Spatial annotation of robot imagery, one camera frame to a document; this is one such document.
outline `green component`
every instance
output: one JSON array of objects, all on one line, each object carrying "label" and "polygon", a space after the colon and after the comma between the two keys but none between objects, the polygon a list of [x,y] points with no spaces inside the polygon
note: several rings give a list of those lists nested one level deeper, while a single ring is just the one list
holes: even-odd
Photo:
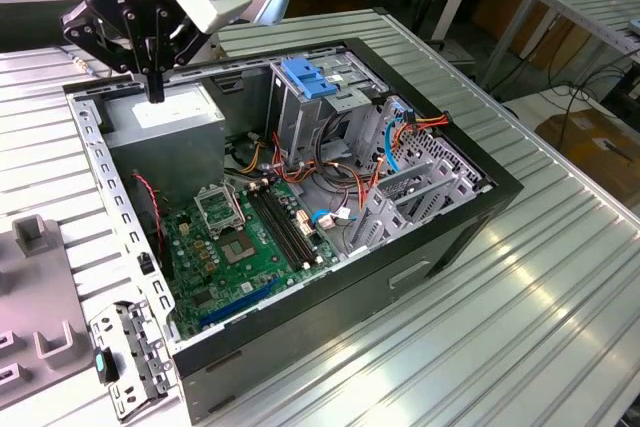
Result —
[{"label": "green component", "polygon": [[200,201],[202,209],[207,213],[210,224],[216,224],[233,216],[233,210],[222,192]]},{"label": "green component", "polygon": [[[277,182],[271,187],[271,192],[283,208],[290,205],[294,210],[304,210],[286,183]],[[217,202],[217,196],[206,199],[207,204],[203,208],[208,219],[223,219],[230,215],[228,204],[224,196],[221,197],[221,202]],[[272,295],[287,289],[288,284],[295,285],[311,277],[331,265],[337,257],[323,237],[315,251],[322,257],[322,264],[294,272],[245,192],[238,192],[236,198],[246,219],[244,229],[227,229],[218,239],[211,238],[195,202],[163,219],[168,232],[165,245],[169,246],[173,261],[174,278],[168,281],[176,303],[173,319],[183,339],[200,332],[202,317],[243,298],[273,278],[279,277],[280,281],[273,288]],[[183,235],[179,225],[184,222],[185,214],[190,223],[189,232]]]},{"label": "green component", "polygon": [[104,370],[104,360],[102,359],[102,354],[96,355],[96,369],[98,369],[98,372],[102,372]]}]

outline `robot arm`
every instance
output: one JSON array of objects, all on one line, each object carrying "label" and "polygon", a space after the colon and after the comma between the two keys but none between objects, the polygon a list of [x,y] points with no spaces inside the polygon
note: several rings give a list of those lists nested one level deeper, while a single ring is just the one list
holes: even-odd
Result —
[{"label": "robot arm", "polygon": [[237,19],[252,0],[84,0],[62,21],[67,40],[116,72],[130,72],[150,102],[164,101],[163,82],[187,64],[212,33]]}]

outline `table leg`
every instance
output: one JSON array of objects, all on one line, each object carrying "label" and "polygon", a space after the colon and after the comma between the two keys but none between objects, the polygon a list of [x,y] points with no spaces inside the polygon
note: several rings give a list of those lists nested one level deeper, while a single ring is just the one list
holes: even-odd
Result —
[{"label": "table leg", "polygon": [[521,59],[526,58],[531,53],[531,51],[536,48],[536,45],[538,45],[538,42],[540,42],[540,39],[542,39],[544,33],[551,28],[551,23],[553,22],[555,16],[556,13],[554,11],[552,11],[551,9],[547,10],[547,13],[538,24],[538,27],[536,27],[536,30],[529,38],[529,41],[524,46],[524,49],[522,49],[522,52],[520,53]]},{"label": "table leg", "polygon": [[461,2],[462,0],[447,0],[447,5],[445,5],[440,20],[438,20],[438,25],[436,25],[436,29],[431,36],[432,40],[442,40],[445,38]]},{"label": "table leg", "polygon": [[531,7],[533,6],[534,1],[535,0],[522,1],[522,3],[520,4],[520,7],[518,7],[518,10],[516,10],[515,15],[513,16],[513,19],[511,19],[509,26],[504,31],[504,34],[502,34],[502,37],[498,41],[498,44],[496,45],[495,49],[493,49],[493,52],[491,53],[491,57],[489,58],[489,62],[487,63],[487,67],[485,69],[484,76],[482,77],[482,80],[480,81],[480,84],[479,84],[480,87],[482,87],[483,89],[485,90],[487,89],[489,81],[491,80],[491,77],[493,76],[498,65],[500,64],[500,61],[502,60],[502,57],[504,56],[505,52],[511,45],[511,42],[513,42],[513,38],[516,36],[518,31],[520,30],[520,27],[522,27],[522,24],[527,18],[527,15],[531,10]]}]

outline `metal rail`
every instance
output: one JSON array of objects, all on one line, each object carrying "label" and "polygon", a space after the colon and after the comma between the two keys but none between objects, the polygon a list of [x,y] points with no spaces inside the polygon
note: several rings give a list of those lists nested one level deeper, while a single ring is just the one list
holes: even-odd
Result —
[{"label": "metal rail", "polygon": [[[449,110],[525,189],[454,266],[204,425],[614,424],[640,391],[638,220],[389,16],[221,33],[232,56],[350,36]],[[52,49],[0,54],[0,72],[0,228],[34,211],[62,222],[87,317],[135,299],[60,91],[83,76]],[[87,371],[0,421],[115,427],[111,409]],[[168,399],[133,425],[186,426],[186,409]]]}]

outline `wire bundle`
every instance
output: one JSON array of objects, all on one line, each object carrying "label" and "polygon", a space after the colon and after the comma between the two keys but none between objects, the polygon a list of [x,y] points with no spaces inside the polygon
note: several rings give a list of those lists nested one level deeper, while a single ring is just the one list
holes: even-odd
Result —
[{"label": "wire bundle", "polygon": [[262,142],[256,142],[256,150],[253,153],[253,158],[246,168],[239,171],[241,174],[248,174],[255,170],[256,166],[258,165],[258,158],[260,157],[260,149],[262,147],[264,147],[264,144]]},{"label": "wire bundle", "polygon": [[[391,142],[391,129],[396,123],[402,122],[398,130],[396,130],[393,136],[393,142]],[[389,166],[393,169],[394,172],[398,172],[400,168],[398,164],[396,164],[395,159],[393,158],[393,151],[398,148],[400,145],[400,137],[406,131],[408,127],[413,127],[413,132],[421,132],[426,129],[431,129],[433,127],[437,127],[439,125],[447,125],[449,123],[449,118],[446,114],[442,114],[439,117],[433,117],[430,119],[416,119],[415,124],[409,124],[404,121],[404,117],[399,116],[392,119],[385,129],[384,133],[384,153]]]},{"label": "wire bundle", "polygon": [[151,197],[151,203],[153,204],[153,214],[156,218],[156,230],[158,231],[158,251],[162,252],[162,230],[160,229],[160,209],[158,208],[158,200],[156,199],[156,193],[151,187],[151,184],[147,182],[147,180],[142,177],[140,174],[131,174],[133,178],[138,180],[142,185],[144,185],[147,192],[149,192],[149,197]]}]

